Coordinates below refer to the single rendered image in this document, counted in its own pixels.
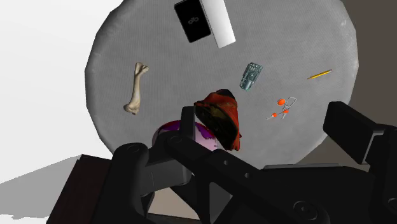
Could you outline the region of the beige bone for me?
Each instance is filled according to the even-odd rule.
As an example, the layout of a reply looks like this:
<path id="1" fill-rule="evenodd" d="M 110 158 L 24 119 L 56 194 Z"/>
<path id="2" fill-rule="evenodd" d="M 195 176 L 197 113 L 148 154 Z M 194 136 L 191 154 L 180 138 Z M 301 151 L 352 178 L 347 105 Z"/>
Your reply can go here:
<path id="1" fill-rule="evenodd" d="M 140 82 L 141 77 L 149 70 L 149 67 L 144 65 L 141 62 L 137 62 L 134 71 L 134 83 L 132 90 L 132 97 L 128 104 L 124 105 L 123 109 L 132 113 L 133 115 L 138 114 L 141 104 L 141 91 L 140 91 Z"/>

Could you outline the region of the teal circuit board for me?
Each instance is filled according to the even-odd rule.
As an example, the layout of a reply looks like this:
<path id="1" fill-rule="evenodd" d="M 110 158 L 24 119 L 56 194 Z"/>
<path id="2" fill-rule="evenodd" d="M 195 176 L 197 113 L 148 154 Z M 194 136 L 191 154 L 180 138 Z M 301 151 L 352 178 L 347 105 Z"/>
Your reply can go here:
<path id="1" fill-rule="evenodd" d="M 243 72 L 242 79 L 239 84 L 240 88 L 242 90 L 249 91 L 258 79 L 262 69 L 263 66 L 250 62 Z"/>

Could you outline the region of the white flat box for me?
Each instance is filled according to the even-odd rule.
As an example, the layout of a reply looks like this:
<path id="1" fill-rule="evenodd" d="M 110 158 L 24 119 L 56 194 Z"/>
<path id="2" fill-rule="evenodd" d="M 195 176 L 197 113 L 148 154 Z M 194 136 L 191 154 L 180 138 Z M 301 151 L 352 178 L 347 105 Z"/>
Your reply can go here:
<path id="1" fill-rule="evenodd" d="M 224 0 L 200 0 L 218 48 L 236 41 Z"/>

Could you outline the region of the purple and pink bowl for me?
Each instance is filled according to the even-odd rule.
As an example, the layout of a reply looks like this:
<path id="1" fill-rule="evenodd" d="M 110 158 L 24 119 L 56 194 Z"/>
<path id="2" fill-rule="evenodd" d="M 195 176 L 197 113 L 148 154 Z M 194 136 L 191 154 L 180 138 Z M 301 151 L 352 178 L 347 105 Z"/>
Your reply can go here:
<path id="1" fill-rule="evenodd" d="M 179 130 L 180 123 L 180 120 L 174 120 L 159 127 L 153 134 L 152 145 L 155 144 L 155 141 L 160 134 L 172 130 Z M 215 135 L 205 125 L 198 122 L 195 122 L 195 141 L 210 151 L 214 151 L 218 148 L 218 142 Z"/>

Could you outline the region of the red hat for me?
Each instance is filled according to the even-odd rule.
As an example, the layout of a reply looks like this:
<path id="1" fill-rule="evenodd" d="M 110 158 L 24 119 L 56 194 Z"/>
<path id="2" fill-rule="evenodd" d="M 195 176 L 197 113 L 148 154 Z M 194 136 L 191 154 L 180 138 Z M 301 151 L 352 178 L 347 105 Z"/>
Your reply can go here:
<path id="1" fill-rule="evenodd" d="M 211 92 L 195 102 L 194 108 L 196 117 L 215 135 L 224 150 L 240 150 L 238 105 L 229 89 Z"/>

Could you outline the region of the black phone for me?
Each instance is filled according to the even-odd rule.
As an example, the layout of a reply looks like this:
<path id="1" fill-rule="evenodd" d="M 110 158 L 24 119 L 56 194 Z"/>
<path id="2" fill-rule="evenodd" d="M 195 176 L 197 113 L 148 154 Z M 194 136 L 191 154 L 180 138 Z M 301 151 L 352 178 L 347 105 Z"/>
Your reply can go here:
<path id="1" fill-rule="evenodd" d="M 182 0 L 174 5 L 174 10 L 189 43 L 211 35 L 200 0 Z"/>

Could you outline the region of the yellow pencil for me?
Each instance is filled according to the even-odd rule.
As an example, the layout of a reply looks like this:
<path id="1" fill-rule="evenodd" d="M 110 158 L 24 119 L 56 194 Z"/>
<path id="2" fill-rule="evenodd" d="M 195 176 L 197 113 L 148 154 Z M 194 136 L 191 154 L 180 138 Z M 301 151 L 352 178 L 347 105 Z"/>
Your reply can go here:
<path id="1" fill-rule="evenodd" d="M 308 80 L 315 79 L 315 78 L 318 78 L 318 77 L 320 77 L 320 76 L 326 75 L 326 74 L 328 74 L 328 73 L 330 73 L 330 72 L 332 72 L 332 71 L 333 71 L 332 69 L 329 69 L 329 70 L 327 70 L 327 71 L 323 71 L 323 72 L 321 72 L 321 73 L 312 75 L 312 76 L 308 77 L 307 79 L 308 79 Z"/>

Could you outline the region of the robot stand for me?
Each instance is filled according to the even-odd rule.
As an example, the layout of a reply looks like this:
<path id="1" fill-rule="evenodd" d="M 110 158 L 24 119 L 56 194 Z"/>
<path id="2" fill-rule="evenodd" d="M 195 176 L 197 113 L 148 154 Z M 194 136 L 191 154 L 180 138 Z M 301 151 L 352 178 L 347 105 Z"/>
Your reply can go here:
<path id="1" fill-rule="evenodd" d="M 90 224 L 111 161 L 81 155 L 46 224 Z"/>

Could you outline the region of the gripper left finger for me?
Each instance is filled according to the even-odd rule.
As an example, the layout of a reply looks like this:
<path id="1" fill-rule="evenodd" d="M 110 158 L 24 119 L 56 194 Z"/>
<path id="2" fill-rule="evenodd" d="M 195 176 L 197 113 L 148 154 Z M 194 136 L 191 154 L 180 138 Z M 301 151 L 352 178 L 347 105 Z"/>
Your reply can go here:
<path id="1" fill-rule="evenodd" d="M 272 202 L 263 192 L 263 171 L 223 150 L 210 151 L 196 143 L 194 126 L 194 108 L 184 107 L 180 129 L 166 132 L 157 146 L 194 174 L 196 196 L 184 201 L 202 224 L 330 224 L 328 213 L 313 201 L 287 197 Z M 232 195 L 214 223 L 209 216 L 211 183 Z"/>

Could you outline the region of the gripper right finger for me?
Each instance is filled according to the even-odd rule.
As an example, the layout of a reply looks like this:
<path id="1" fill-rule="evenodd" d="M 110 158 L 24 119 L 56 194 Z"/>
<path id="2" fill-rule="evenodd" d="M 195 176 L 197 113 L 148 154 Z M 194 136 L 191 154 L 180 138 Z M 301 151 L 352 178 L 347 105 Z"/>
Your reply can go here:
<path id="1" fill-rule="evenodd" d="M 373 224 L 397 224 L 397 127 L 372 121 L 344 102 L 330 102 L 324 132 L 375 177 L 368 212 Z"/>

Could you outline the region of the round grey table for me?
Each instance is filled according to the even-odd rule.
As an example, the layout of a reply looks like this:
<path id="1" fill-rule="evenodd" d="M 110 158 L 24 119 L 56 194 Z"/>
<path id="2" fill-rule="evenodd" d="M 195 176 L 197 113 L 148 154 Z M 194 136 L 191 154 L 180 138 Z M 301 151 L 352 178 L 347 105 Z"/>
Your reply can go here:
<path id="1" fill-rule="evenodd" d="M 323 142 L 328 103 L 350 101 L 359 67 L 356 29 L 341 0 L 225 0 L 236 41 L 223 48 L 212 36 L 188 42 L 178 1 L 124 0 L 97 32 L 85 69 L 87 109 L 108 150 L 151 144 L 184 106 L 222 88 L 237 100 L 235 155 L 247 163 L 294 164 Z M 133 115 L 123 107 L 137 62 L 149 70 Z M 250 62 L 263 69 L 245 91 L 239 84 Z"/>

